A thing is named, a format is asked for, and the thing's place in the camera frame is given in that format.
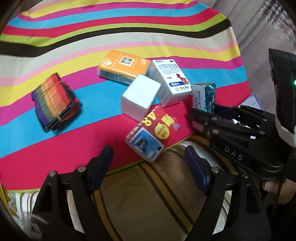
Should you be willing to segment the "person right hand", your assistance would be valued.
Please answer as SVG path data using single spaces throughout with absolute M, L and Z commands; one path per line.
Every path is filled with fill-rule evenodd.
M 278 196 L 278 204 L 287 204 L 292 200 L 292 198 L 295 195 L 296 190 L 296 184 L 292 180 L 285 179 L 282 182 L 281 188 L 280 188 L 280 181 L 277 180 L 271 180 L 267 182 L 263 182 L 262 188 L 270 193 L 277 194 L 278 191 L 280 191 L 280 194 Z

